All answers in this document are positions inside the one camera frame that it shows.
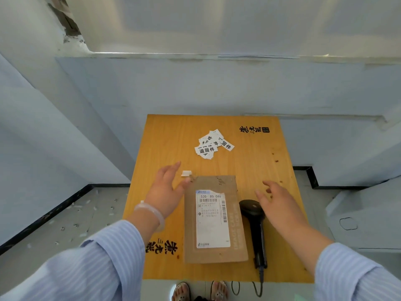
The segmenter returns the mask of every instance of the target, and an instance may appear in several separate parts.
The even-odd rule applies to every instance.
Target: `wooden table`
[[[248,132],[241,131],[247,127]],[[250,127],[268,128],[265,132]],[[211,160],[195,153],[198,139],[210,130],[219,129],[235,148],[228,151],[219,147]],[[191,170],[199,175],[235,175],[238,198],[257,200],[254,189],[264,190],[263,179],[277,181],[288,189],[303,209],[301,195],[291,160],[277,117],[256,116],[174,116],[148,115],[142,142],[132,176],[124,218],[143,200],[161,166],[181,161],[173,186],[181,181],[181,171]],[[249,260],[239,263],[184,264],[184,201],[167,218],[163,232],[151,238],[145,255],[144,279],[259,281],[253,265],[253,248],[249,223],[243,218]],[[268,220],[264,221],[268,268],[265,282],[313,283],[301,261],[290,246],[276,232]],[[175,242],[177,250],[165,243]]]

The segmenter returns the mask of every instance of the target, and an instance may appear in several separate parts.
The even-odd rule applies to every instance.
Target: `barcode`
[[[199,199],[200,203],[205,203],[205,202],[217,202],[217,199]]]
[[[221,200],[221,209],[223,210],[223,222],[227,223],[227,210],[225,207],[225,200]]]

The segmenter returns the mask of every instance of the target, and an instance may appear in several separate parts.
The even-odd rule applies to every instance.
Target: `foot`
[[[228,300],[228,288],[223,281],[213,281],[210,299],[215,301],[227,301]]]
[[[187,283],[181,282],[177,284],[171,301],[191,301]]]

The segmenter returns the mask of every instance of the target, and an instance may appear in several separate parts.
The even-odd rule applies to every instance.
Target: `floor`
[[[305,171],[295,171],[309,223],[333,238],[325,221],[325,207],[338,194],[338,190],[313,190]],[[48,258],[82,241],[103,227],[122,218],[128,188],[97,188],[75,202],[71,208],[59,213],[12,249],[0,256],[0,295],[7,292],[29,275]],[[179,281],[144,280],[141,300],[171,300],[175,284]],[[193,298],[210,296],[210,282],[189,282]],[[258,298],[253,284],[241,282],[238,296],[230,300],[311,301],[313,284],[264,283],[263,295]]]

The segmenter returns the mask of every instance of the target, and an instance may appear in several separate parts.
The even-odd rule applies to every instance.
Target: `translucent bangle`
[[[151,211],[159,220],[159,224],[160,225],[159,225],[159,227],[157,228],[156,231],[158,231],[158,232],[163,231],[163,229],[164,229],[164,217],[160,213],[160,211],[158,211],[155,207],[153,207],[153,206],[151,206],[151,205],[149,205],[147,203],[140,203],[137,206],[135,206],[135,208],[133,210],[135,211],[135,210],[140,209],[140,208],[147,209],[147,210]]]

